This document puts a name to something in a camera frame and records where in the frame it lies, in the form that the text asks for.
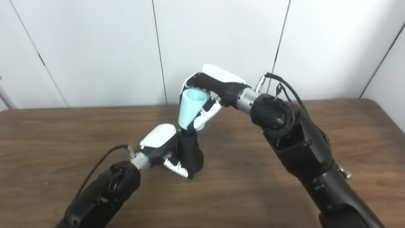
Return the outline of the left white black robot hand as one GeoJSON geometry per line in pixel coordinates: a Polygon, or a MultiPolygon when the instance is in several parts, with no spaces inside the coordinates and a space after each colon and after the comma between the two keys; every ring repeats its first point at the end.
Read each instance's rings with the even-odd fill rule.
{"type": "Polygon", "coordinates": [[[164,165],[184,178],[193,179],[194,173],[190,169],[191,163],[186,161],[186,153],[193,152],[195,147],[193,139],[186,137],[182,130],[164,123],[148,133],[130,161],[140,173],[164,165]]]}

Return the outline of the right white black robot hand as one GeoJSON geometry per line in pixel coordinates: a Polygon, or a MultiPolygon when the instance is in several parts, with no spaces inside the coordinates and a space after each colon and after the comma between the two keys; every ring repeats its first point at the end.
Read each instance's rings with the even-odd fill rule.
{"type": "Polygon", "coordinates": [[[201,72],[185,79],[179,101],[178,124],[194,132],[204,128],[222,107],[237,107],[237,98],[246,88],[246,81],[213,64],[204,64],[201,72]]]}

